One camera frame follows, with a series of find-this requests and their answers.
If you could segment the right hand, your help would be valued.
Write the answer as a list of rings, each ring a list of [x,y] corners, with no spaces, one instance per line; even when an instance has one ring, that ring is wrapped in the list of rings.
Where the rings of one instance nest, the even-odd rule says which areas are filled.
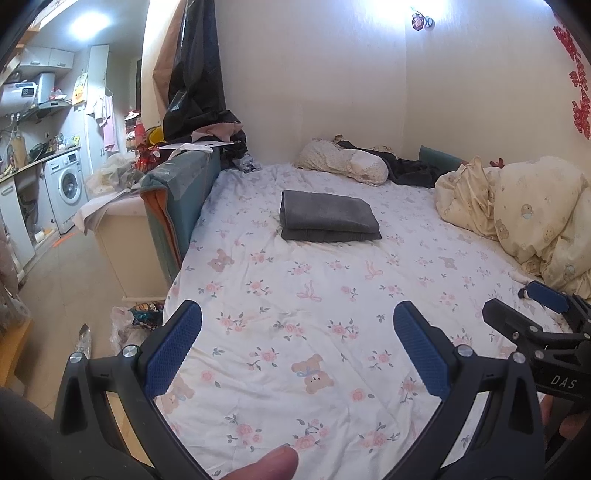
[[[590,400],[570,401],[544,395],[541,402],[547,456],[567,443],[590,448]]]

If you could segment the left hand thumb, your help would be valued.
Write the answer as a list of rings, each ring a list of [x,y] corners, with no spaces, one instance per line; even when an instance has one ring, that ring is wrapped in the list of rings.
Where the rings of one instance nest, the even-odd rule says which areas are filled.
[[[290,446],[280,446],[250,465],[239,468],[223,480],[291,480],[300,458]]]

